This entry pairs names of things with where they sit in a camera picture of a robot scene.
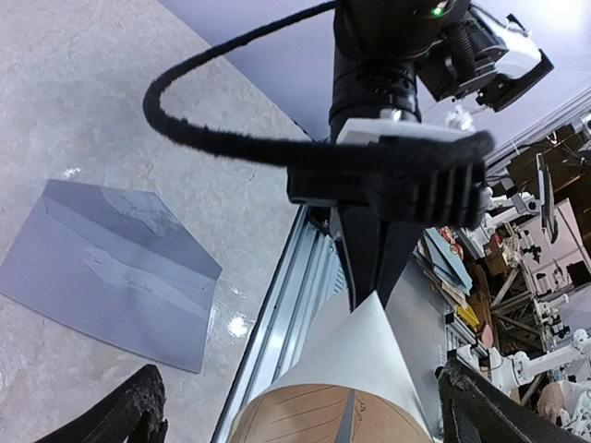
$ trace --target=gray folded paper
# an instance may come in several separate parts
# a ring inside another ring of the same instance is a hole
[[[0,293],[199,372],[221,271],[154,193],[51,180],[0,267]]]

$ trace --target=white marble surface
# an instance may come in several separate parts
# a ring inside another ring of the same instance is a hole
[[[200,375],[159,365],[169,443],[209,442],[296,208],[284,171],[173,146],[141,100],[206,47],[153,0],[0,0],[0,260],[48,178],[156,191],[223,266]],[[302,133],[227,62],[175,84],[166,107],[251,134]],[[39,438],[146,363],[0,295],[0,435]]]

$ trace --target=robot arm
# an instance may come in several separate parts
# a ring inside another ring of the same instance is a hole
[[[527,78],[544,56],[518,23],[503,27],[469,0],[340,0],[334,36],[333,142],[460,138],[459,129],[419,125],[418,78],[437,101],[479,91],[499,111],[545,75]],[[481,163],[452,175],[434,168],[420,182],[401,172],[288,172],[293,202],[332,209],[352,309],[373,291],[387,304],[425,227],[474,228],[486,205]]]

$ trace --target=wire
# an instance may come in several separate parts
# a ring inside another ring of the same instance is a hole
[[[502,23],[498,18],[496,18],[495,16],[493,16],[492,14],[490,14],[484,7],[477,5],[476,3],[471,3],[471,6],[476,9],[477,11],[481,12],[482,14],[484,14],[485,16],[487,16],[488,18],[490,18],[492,21],[494,21],[495,23],[497,23],[499,26],[503,27],[506,30],[509,30],[511,32],[517,32],[518,34],[521,34],[525,37],[529,37],[529,34],[527,33],[527,31],[522,30],[521,28],[512,28],[509,26],[509,22],[507,23]]]
[[[191,70],[260,37],[334,8],[334,2],[313,6],[214,46],[173,66],[156,78],[146,91],[143,100],[146,120],[153,129],[174,143],[215,156],[283,167],[359,173],[404,171],[409,177],[424,177],[434,171],[482,162],[494,146],[491,135],[486,131],[466,135],[454,142],[397,138],[387,143],[378,142],[366,146],[344,143],[335,145],[327,142],[253,138],[216,131],[206,126],[191,125],[186,118],[173,117],[162,109],[160,99],[163,93],[174,81]]]

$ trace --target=brown paper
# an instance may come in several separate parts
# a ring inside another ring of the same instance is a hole
[[[333,443],[344,419],[349,388],[301,385],[279,388],[251,402],[236,417],[231,443]],[[429,443],[408,413],[389,401],[356,391],[351,443]]]

